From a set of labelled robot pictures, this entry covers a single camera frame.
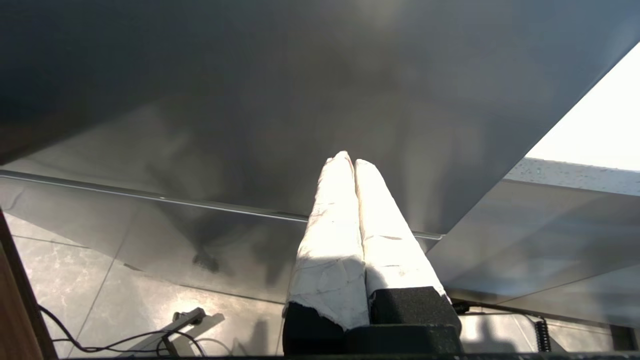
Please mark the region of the paper-wrapped left gripper left finger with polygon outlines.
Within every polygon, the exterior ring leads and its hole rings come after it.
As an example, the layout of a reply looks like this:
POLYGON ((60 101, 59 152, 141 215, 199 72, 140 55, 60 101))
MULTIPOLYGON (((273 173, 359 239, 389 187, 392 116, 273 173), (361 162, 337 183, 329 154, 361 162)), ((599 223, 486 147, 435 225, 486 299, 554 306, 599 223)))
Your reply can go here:
POLYGON ((365 280, 354 164, 341 151, 321 169, 298 246, 283 311, 283 353, 342 354, 346 334, 370 325, 365 280))

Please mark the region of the paper-wrapped left gripper right finger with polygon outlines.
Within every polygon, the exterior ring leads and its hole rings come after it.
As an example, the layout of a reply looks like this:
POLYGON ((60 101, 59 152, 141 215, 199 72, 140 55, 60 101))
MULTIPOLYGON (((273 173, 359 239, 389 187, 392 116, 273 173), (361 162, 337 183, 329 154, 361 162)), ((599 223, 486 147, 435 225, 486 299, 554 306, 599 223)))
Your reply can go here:
POLYGON ((371 323, 459 330, 450 297, 374 164, 356 161, 355 187, 371 323))

